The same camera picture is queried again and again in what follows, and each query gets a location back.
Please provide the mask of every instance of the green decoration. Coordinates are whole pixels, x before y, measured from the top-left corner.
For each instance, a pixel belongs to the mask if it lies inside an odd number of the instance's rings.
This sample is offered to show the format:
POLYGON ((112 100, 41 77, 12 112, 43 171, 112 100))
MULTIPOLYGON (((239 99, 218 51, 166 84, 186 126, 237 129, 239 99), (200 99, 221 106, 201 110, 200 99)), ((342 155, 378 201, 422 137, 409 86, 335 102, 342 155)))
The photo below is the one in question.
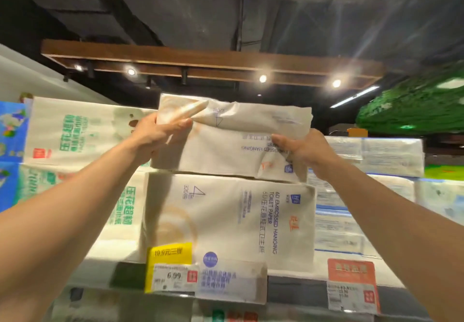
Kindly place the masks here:
POLYGON ((356 124, 371 132, 424 135, 464 131, 464 61, 398 83, 363 106, 356 124))

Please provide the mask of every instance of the hand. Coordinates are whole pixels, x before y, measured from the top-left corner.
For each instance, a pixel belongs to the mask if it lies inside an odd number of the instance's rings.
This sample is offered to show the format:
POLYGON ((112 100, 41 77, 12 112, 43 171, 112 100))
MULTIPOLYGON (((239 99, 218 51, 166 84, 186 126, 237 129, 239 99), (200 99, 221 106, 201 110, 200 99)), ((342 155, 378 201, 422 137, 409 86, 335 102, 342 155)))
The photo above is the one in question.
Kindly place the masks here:
POLYGON ((156 123, 156 116, 157 113, 153 113, 141 119, 131 137, 125 141, 130 145, 135 145, 137 161, 140 160, 140 164, 147 163, 154 152, 166 145, 171 135, 178 134, 192 126, 191 119, 159 125, 156 123))
POLYGON ((312 168, 319 179, 325 181, 328 181, 332 166, 343 161, 327 143, 324 135, 316 129, 311 129, 303 140, 273 134, 272 142, 279 148, 292 152, 294 157, 312 168))

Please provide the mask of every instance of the fingers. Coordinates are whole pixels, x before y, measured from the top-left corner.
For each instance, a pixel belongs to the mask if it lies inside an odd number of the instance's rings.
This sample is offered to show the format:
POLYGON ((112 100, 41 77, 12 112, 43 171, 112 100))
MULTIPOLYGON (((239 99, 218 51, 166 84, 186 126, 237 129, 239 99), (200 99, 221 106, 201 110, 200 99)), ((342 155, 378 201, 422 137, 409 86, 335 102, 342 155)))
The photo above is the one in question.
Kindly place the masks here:
POLYGON ((158 127, 162 129, 166 133, 167 136, 169 136, 176 132, 188 129, 189 127, 192 126, 192 123, 193 121, 190 118, 188 118, 188 119, 178 120, 171 124, 158 125, 158 127))
POLYGON ((279 146, 279 148, 290 152, 295 152, 301 145, 300 140, 293 140, 277 134, 272 134, 272 142, 279 146))

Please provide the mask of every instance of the yellow price label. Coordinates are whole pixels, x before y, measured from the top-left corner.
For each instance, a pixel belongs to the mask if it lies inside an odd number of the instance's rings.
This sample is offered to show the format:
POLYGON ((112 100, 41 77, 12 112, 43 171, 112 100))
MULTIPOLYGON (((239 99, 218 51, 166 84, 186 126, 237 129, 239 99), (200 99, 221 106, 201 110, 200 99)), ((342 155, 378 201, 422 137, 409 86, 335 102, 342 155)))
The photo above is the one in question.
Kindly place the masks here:
POLYGON ((156 263, 192 264, 192 243, 169 244, 148 249, 145 293, 151 292, 153 269, 156 263))

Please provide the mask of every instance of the right hand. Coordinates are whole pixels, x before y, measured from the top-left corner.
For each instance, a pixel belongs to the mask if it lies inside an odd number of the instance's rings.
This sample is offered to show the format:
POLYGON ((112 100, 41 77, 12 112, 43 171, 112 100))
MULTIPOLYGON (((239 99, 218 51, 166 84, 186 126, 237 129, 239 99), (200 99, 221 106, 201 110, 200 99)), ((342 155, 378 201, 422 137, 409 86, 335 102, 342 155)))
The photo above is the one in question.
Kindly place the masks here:
POLYGON ((319 179, 325 181, 328 181, 333 166, 343 161, 330 147, 324 135, 316 129, 311 129, 303 140, 272 134, 272 142, 279 148, 292 152, 297 159, 312 168, 319 179))

